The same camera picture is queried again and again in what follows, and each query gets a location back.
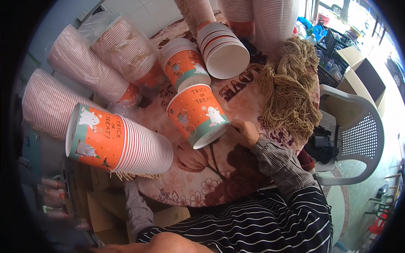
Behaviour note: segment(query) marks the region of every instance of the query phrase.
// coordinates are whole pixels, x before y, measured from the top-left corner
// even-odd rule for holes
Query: stack of paper cups
[[[66,156],[116,173],[153,177],[173,162],[170,141],[130,119],[84,104],[73,109]]]
[[[253,0],[256,45],[269,52],[292,36],[299,0]]]
[[[77,103],[103,110],[38,68],[31,75],[24,92],[23,117],[32,128],[65,139],[69,117]]]
[[[92,48],[131,83],[148,73],[157,61],[144,35],[121,15],[113,17]]]
[[[169,102],[166,113],[194,149],[218,139],[229,124],[211,88],[205,84],[179,92]]]
[[[109,103],[138,104],[141,95],[124,76],[90,48],[90,42],[68,25],[53,44],[48,63],[58,72],[96,92]]]
[[[252,0],[220,0],[218,5],[229,28],[240,38],[249,38],[254,32]]]
[[[197,38],[197,28],[205,21],[216,22],[208,0],[174,0],[188,25],[191,34]]]
[[[195,84],[211,84],[202,55],[185,38],[171,40],[162,48],[164,71],[177,92]]]
[[[197,44],[208,73],[218,79],[228,79],[242,73],[249,65],[246,47],[224,24],[209,23],[198,32]]]

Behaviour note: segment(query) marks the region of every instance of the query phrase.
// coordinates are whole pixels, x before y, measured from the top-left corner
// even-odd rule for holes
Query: jute string
[[[125,171],[114,172],[114,171],[110,170],[110,178],[111,178],[112,173],[115,173],[121,181],[123,178],[126,179],[127,181],[132,181],[137,176],[146,177],[149,179],[158,179],[163,176],[163,174],[136,174],[136,173],[132,173],[132,172],[125,172]]]
[[[258,78],[260,93],[265,96],[264,122],[275,129],[285,125],[295,140],[307,140],[322,118],[310,99],[318,81],[319,58],[313,45],[298,37],[283,41],[278,52],[268,58]]]

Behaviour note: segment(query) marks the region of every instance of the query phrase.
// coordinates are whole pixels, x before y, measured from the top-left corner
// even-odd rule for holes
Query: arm
[[[286,198],[289,198],[293,192],[308,186],[319,188],[312,174],[301,168],[292,150],[286,149],[272,140],[260,137],[252,152],[259,160],[260,172],[271,176],[275,185]]]
[[[274,180],[286,199],[302,188],[318,183],[311,173],[304,171],[292,150],[286,149],[272,140],[259,136],[256,126],[250,121],[234,120],[227,131],[244,147],[249,148],[259,160],[259,170]]]
[[[153,212],[139,195],[134,181],[125,183],[125,196],[127,198],[126,209],[132,234],[136,238],[141,230],[154,226]]]

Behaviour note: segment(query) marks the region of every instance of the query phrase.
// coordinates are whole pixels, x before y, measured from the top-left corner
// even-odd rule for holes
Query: car
[[[391,52],[385,62],[387,69],[390,71],[396,86],[401,93],[402,99],[405,102],[405,71],[401,60],[396,52]]]
[[[333,11],[336,16],[340,17],[342,13],[344,0],[320,0],[319,5]]]

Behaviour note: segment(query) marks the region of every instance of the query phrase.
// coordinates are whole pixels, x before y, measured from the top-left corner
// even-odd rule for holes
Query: cartoon monster illustration
[[[190,125],[187,120],[187,111],[183,109],[185,113],[179,113],[177,116],[177,120],[182,124],[182,128],[184,128],[190,136],[194,136],[196,128],[193,125]]]
[[[84,106],[81,109],[82,113],[80,113],[80,121],[79,121],[79,125],[88,125],[93,132],[97,132],[97,127],[96,125],[98,123],[100,123],[100,119],[102,118],[102,115],[99,114],[98,117],[96,115],[94,115],[94,112],[89,112],[87,111]]]
[[[212,106],[208,107],[208,113],[205,112],[205,109],[206,109],[205,106],[201,107],[201,110],[204,111],[205,116],[208,116],[211,119],[211,124],[209,124],[210,127],[225,122],[225,120],[220,115],[220,110],[218,107],[217,108],[213,108]]]
[[[92,146],[80,140],[79,144],[77,145],[75,154],[79,155],[80,157],[94,156],[95,158],[100,159],[100,157],[96,154],[96,150]]]
[[[180,62],[174,63],[172,66],[172,70],[174,72],[174,75],[177,76],[178,78],[183,77],[183,71],[180,71]]]
[[[195,73],[208,74],[208,73],[205,71],[204,67],[203,67],[201,64],[199,64],[198,62],[197,62],[197,63],[191,62],[191,63],[193,64],[193,67],[196,68]]]
[[[104,161],[103,161],[103,163],[101,164],[101,166],[110,167],[110,168],[111,168],[111,166],[108,165],[107,158],[104,159]]]

